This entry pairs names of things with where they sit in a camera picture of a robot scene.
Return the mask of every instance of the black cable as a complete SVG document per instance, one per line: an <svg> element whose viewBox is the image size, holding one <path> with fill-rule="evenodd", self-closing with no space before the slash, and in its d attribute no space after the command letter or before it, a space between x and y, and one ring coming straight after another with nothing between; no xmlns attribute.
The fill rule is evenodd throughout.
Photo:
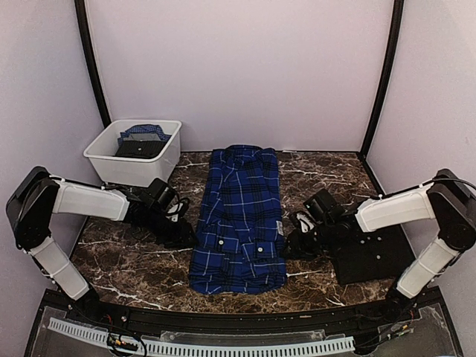
<svg viewBox="0 0 476 357"><path fill-rule="evenodd" d="M409 311L409 310L412 309L412 308L413 308L413 307L410 306L408 309L403 310L403 311L400 313L399 317L396 318L396 320L395 320L390 326L388 326L386 329L384 329L384 330L383 330L382 332L380 332L377 336L371 338L370 340L365 341L365 342L363 342L363 343L361 343L361 344L356 345L356 347L363 347L363 348L370 347L370 346L366 346L366 345L369 344L370 342L375 341L377 338L380 338L382 335L384 335L385 333L387 333L388 331L390 331L395 325L397 325L397 324L399 323L400 318L402 318L402 316L403 316L404 314L406 314L407 311Z"/></svg>
<svg viewBox="0 0 476 357"><path fill-rule="evenodd" d="M461 184L465 184L466 186L469 186L470 188L476 191L476 184L472 184L471 182L462 180L461 178L458 179L458 178L451 178L451 177L439 177L439 178L433 178L432 180L428 181L428 183L441 182L441 181L460 182Z"/></svg>
<svg viewBox="0 0 476 357"><path fill-rule="evenodd" d="M134 338L137 342L139 342L142 345L142 347L144 348L144 356L143 357L147 357L147 346L144 343L144 341L142 341L142 338L137 333L131 332L131 331L129 331L127 329L124 329L122 327L112 326L112 325L108 325L108 324L103 324L102 322L94 321L94 320L88 318L87 316L85 316L81 312L81 310L76 305L74 305L73 303L69 304L69 306L71 306L71 308L74 311L76 311L78 314L80 314L85 320L89 321L90 323L92 323L96 326L102 326L102 327L106 328L109 334L111 333L112 328L119 329L120 331L125 332L125 335L131 336L132 338Z"/></svg>
<svg viewBox="0 0 476 357"><path fill-rule="evenodd" d="M109 337L110 337L112 340L114 340L114 338L112 337L112 334L111 334L111 333L109 333ZM118 340L119 340L119 342L122 343L122 334L120 334L120 335L118 336ZM135 354L135 352L137 351L137 350L136 350L136 351L131 351L131 353L122 352L122 351L118 350L118 348L115 346L114 342L112 342L112 343L110 344L110 347L111 347L112 350L114 351L114 352L112 352L112 354L115 355L115 356L117 356L117 357L130 357L130 356L133 356L133 355Z"/></svg>
<svg viewBox="0 0 476 357"><path fill-rule="evenodd" d="M50 175L50 179L52 179L54 181L69 182L70 184L80 184L81 186L97 188L99 190L101 189L101 186L97 186L96 184L88 184L88 183L85 183L85 182L70 180L69 178L59 177L59 176L55 176L55 175Z"/></svg>
<svg viewBox="0 0 476 357"><path fill-rule="evenodd" d="M406 335L407 333L411 332L411 330L408 329L408 326L410 326L411 323L409 323L407 325L407 328L406 329L403 329L401 332L398 332L398 331L395 331L394 333L391 333L390 336L387 336L385 339L375 343L375 344L369 344L369 345L366 345L364 346L364 348L376 348L378 346L380 346L381 344L384 344L385 342L389 342L390 340L394 340L396 338L400 338L402 337L403 335Z"/></svg>
<svg viewBox="0 0 476 357"><path fill-rule="evenodd" d="M411 190L415 190L419 187L426 186L427 184L432 184L434 182L442 182L442 181L460 182L461 184L464 184L464 185L466 185L466 186L468 186L468 187L470 187L470 188L472 188L473 190L476 191L476 184L472 184L469 181L462 180L461 178L458 179L458 178L451 178L451 177L440 177L440 178L433 178L431 180L423 182L422 184L418 184L418 185L415 185L415 186L412 186L412 187L407 187L403 190L395 191L395 192L392 192L392 193L389 193L389 194L386 194L386 195L371 196L371 199L388 199L389 197L399 195L400 193L405 193L405 192L408 192L408 191L411 191Z"/></svg>

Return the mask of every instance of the cable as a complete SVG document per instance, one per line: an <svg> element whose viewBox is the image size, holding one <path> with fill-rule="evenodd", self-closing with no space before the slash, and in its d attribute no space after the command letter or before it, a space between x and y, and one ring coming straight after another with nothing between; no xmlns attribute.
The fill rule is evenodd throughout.
<svg viewBox="0 0 476 357"><path fill-rule="evenodd" d="M381 344L384 344L385 342L388 342L390 340L393 340L395 338L398 338L398 337L402 337L403 335L406 335L407 333L409 332L412 332L413 330L412 329L409 329L408 327L410 326L410 324L407 324L407 325L404 325L400 328L401 331L395 331L391 334L388 334L387 337L375 344L370 344L370 345L367 345L367 346L364 346L364 348L375 348L377 346L380 346Z"/></svg>
<svg viewBox="0 0 476 357"><path fill-rule="evenodd" d="M69 182L71 184L80 184L81 186L97 188L99 190L101 189L101 186L97 186L96 184L87 184L85 182L70 180L69 178L59 177L59 176L55 176L55 175L50 175L49 177L50 177L50 179L52 179L54 181L64 181L64 182Z"/></svg>
<svg viewBox="0 0 476 357"><path fill-rule="evenodd" d="M466 186L472 188L473 190L476 191L476 184L473 184L469 181L466 181L466 180L462 180L461 178L451 178L451 177L441 177L441 178L433 178L432 180L430 181L427 181L429 183L431 182L441 182L441 181L452 181L452 182L460 182L461 184L465 184Z"/></svg>
<svg viewBox="0 0 476 357"><path fill-rule="evenodd" d="M473 184L469 181L466 181L466 180L462 180L461 178L452 178L452 177L440 177L440 178L433 178L431 180L428 180L426 182L423 182L422 184L418 184L416 186L412 186L412 187L408 187L408 188L405 188L403 190L400 190L400 191L395 191L395 192L392 192L392 193L389 193L389 194L386 194L386 195L382 195L382 196L371 196L370 198L371 199L388 199L392 196L396 196L396 195L399 195L400 193L405 193L405 192L408 192L408 191L411 191L411 190L415 190L417 188L420 188L422 186L426 186L427 184L433 184L434 182L443 182L443 181L452 181L452 182L460 182L461 184L464 184L466 185L467 187L470 187L472 188L473 190L476 191L476 184Z"/></svg>
<svg viewBox="0 0 476 357"><path fill-rule="evenodd" d="M122 327L111 326L111 325L108 325L108 324L103 324L102 322L94 321L94 320L88 318L87 316L85 316L85 315L81 312L81 310L80 310L76 305L74 305L73 303L70 303L69 306L70 306L74 311L76 311L78 314L80 314L85 320L91 322L91 323L94 324L94 325L97 325L97 326L106 328L107 331L108 331L108 334L111 334L111 329L112 329L112 328L119 329L120 331L125 332L126 335L131 336L132 338L134 338L137 342L139 342L139 343L142 345L142 347L144 348L144 355L143 355L143 357L147 357L147 346L146 346L146 344L144 343L144 341L142 341L142 338L141 338L137 333L131 332L131 331L129 331L129 330L127 330L127 329L124 329L124 328L122 328Z"/></svg>
<svg viewBox="0 0 476 357"><path fill-rule="evenodd" d="M110 314L106 314L103 316L103 318L107 318L109 323L111 324L111 327L114 327L113 325L113 322L112 322L112 317ZM118 338L114 338L112 337L112 334L109 332L107 334L107 342L106 344L108 345L108 347L111 347L111 348L108 348L108 351L109 353L111 354L111 356L116 356L116 357L130 357L133 355L133 353L124 353L124 352L121 352L119 351L117 348L116 348L116 341L119 341L121 344L122 344L122 334L120 334L118 336Z"/></svg>
<svg viewBox="0 0 476 357"><path fill-rule="evenodd" d="M106 343L109 347L111 347L112 351L114 351L114 352L111 352L111 350L109 350L109 353L111 353L112 355L117 356L117 357L131 357L135 354L135 352L137 352L137 350L135 350L135 351L131 350L131 352L127 353L127 352L122 352L122 351L118 350L118 347L116 347L116 345L118 345L119 347L121 347L123 349L126 349L123 346L123 344L126 344L126 342L122 341L122 334L119 334L117 338L114 338L114 337L112 337L112 334L109 333L108 334L108 341Z"/></svg>
<svg viewBox="0 0 476 357"><path fill-rule="evenodd" d="M366 346L367 344L369 344L370 342L373 342L375 341L377 338L380 338L380 336L384 335L385 333L387 333L388 331L390 331L395 325L397 325L399 323L399 320L400 318L402 318L402 316L409 310L411 309L411 307L409 307L408 309L405 309L403 310L402 312L400 312L400 315L398 318L395 319L395 321L390 325L388 326L387 328L385 328L382 332L380 332L377 336L371 338L370 340L368 341L365 341L361 344L358 344L356 345L356 347L364 347L364 348L367 348L367 347L370 347L370 346Z"/></svg>

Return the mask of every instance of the black frame edge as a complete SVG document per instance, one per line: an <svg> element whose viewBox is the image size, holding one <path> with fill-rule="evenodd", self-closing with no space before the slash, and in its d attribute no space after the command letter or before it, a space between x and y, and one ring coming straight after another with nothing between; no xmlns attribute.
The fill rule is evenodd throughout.
<svg viewBox="0 0 476 357"><path fill-rule="evenodd" d="M399 41L400 25L402 24L404 0L394 0L392 20L390 23L390 32L388 34L387 50L385 51L384 64L382 66L382 74L380 75L379 87L373 103L372 114L370 115L367 131L365 132L364 142L360 149L360 154L366 158L370 147L372 146L373 137L375 136L377 126L379 124L380 114L387 94L388 83L392 73L393 60L395 59L396 46Z"/></svg>
<svg viewBox="0 0 476 357"><path fill-rule="evenodd" d="M84 58L88 67L89 79L91 81L94 97L96 98L97 108L103 121L104 127L111 123L111 116L107 108L106 98L104 97L103 87L97 70L96 58L92 47L91 33L89 32L88 15L86 13L85 0L74 0L76 8L77 25L80 29L81 43L83 44Z"/></svg>
<svg viewBox="0 0 476 357"><path fill-rule="evenodd" d="M74 321L80 321L83 323L90 323L90 321L85 321L79 315L74 313L74 310L70 310L68 305L70 300L60 292L53 291L50 289L45 290L43 299L40 303L39 310L36 314L35 321L33 323L32 329L30 331L30 337L28 339L28 345L25 350L25 357L30 357L28 353L31 353L34 339L36 337L36 332L39 328L39 322L41 321L42 312L46 306L53 307L55 309L61 309L66 312L66 318L70 318ZM375 335L377 333L377 328L382 324L382 322L371 321L365 325L361 325L356 321L348 321L349 315L354 316L357 311L361 313L364 309L374 309L378 308L384 304L384 300L373 301L370 303L363 303L359 305L338 307L332 309L319 309L319 310L310 310L305 312L309 318L302 319L299 318L304 312L285 312L280 314L238 314L238 315L214 315L214 314L202 314L202 313L189 313L189 312L169 312L163 310L154 310L154 309L143 309L139 307L125 307L116 305L113 303L102 303L104 307L107 307L112 312L117 310L119 316L127 315L129 320L125 323L120 323L123 328L126 328L130 331L145 334L145 335L155 335L160 336L163 331L176 331L176 332L194 332L194 333L224 333L217 325L222 325L218 322L219 320L229 321L229 324L232 324L236 320L245 320L248 321L252 334L263 334L263 333L282 333L282 332L296 332L296 331L311 331L316 329L335 330L330 335L341 334L352 335L354 338L359 336L364 336L368 338L370 335ZM418 305L420 307L428 306L433 303L439 303L443 314L445 316L446 323L448 324L448 329L451 335L451 339L456 349L457 356L463 356L463 351L461 349L459 338L457 337L456 330L454 328L453 321L446 306L444 297L438 286L426 289L422 295L419 297ZM186 320L193 321L195 318L198 318L198 326L190 327L189 323L184 321ZM280 320L280 328L274 328L272 331L266 331L269 327L268 323L272 322L274 318ZM400 320L403 321L407 319L408 316L403 316ZM237 333L244 333L244 330L240 329L236 331Z"/></svg>
<svg viewBox="0 0 476 357"><path fill-rule="evenodd" d="M73 248L71 249L71 253L69 254L69 259L71 259L71 257L73 257L74 252L77 249L78 243L80 242L81 237L83 236L84 230L86 229L86 226L88 225L88 222L89 222L90 218L91 218L91 216L87 216L86 219L84 220L83 225L81 226L80 232L78 233L78 235L76 237L76 242L74 242Z"/></svg>
<svg viewBox="0 0 476 357"><path fill-rule="evenodd" d="M360 160L362 167L365 170L365 173L367 174L367 176L369 176L370 182L372 182L372 185L375 188L377 194L385 194L383 187L380 185L379 180L377 180L377 176L375 176L375 173L373 172L372 167L370 167L369 163L367 162L365 156L361 153L358 153L357 158Z"/></svg>

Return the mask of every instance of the shirt tag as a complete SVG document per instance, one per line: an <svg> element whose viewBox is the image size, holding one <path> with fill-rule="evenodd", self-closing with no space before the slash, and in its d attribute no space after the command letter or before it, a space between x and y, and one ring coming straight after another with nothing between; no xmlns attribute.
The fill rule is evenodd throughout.
<svg viewBox="0 0 476 357"><path fill-rule="evenodd" d="M284 235L283 223L281 221L276 221L276 228L277 228L277 232L283 236Z"/></svg>

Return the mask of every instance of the clothing in bin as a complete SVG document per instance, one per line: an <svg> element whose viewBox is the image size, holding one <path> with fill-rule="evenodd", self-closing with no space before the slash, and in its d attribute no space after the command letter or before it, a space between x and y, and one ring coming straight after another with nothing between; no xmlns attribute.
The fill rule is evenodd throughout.
<svg viewBox="0 0 476 357"><path fill-rule="evenodd" d="M115 156L123 158L155 158L171 135L164 133L160 125L135 125L120 134L119 149Z"/></svg>

